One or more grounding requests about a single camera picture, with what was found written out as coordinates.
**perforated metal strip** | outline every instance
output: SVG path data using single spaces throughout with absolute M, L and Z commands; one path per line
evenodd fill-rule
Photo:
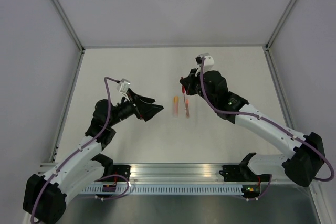
M 107 191 L 103 184 L 91 184 L 81 194 L 120 194 L 126 184 Z M 242 185 L 132 185 L 127 194 L 133 195 L 242 195 Z

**robotic arm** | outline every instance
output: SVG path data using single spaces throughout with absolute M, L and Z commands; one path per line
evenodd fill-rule
M 134 93 L 129 81 L 122 79 L 118 83 L 124 95 L 121 103 L 113 106 L 108 100 L 97 102 L 91 125 L 77 148 L 42 176 L 34 174 L 28 179 L 23 209 L 39 221 L 56 223 L 77 194 L 95 180 L 112 174 L 113 160 L 100 153 L 116 134 L 112 126 L 134 114 L 146 122 L 163 110 L 153 104 L 154 99 Z
M 244 178 L 272 174 L 287 176 L 300 186 L 309 186 L 327 161 L 322 138 L 314 132 L 305 135 L 277 124 L 246 99 L 229 91 L 226 79 L 218 71 L 211 70 L 214 60 L 209 54 L 199 55 L 196 62 L 199 67 L 180 80 L 186 93 L 198 94 L 220 118 L 251 130 L 282 152 L 281 155 L 249 153 L 239 165 Z

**gray floor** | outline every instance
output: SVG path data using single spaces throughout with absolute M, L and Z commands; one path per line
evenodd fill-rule
M 75 199 L 59 224 L 315 224 L 311 196 L 305 188 L 271 186 L 260 201 L 232 196 L 126 196 L 100 202 Z

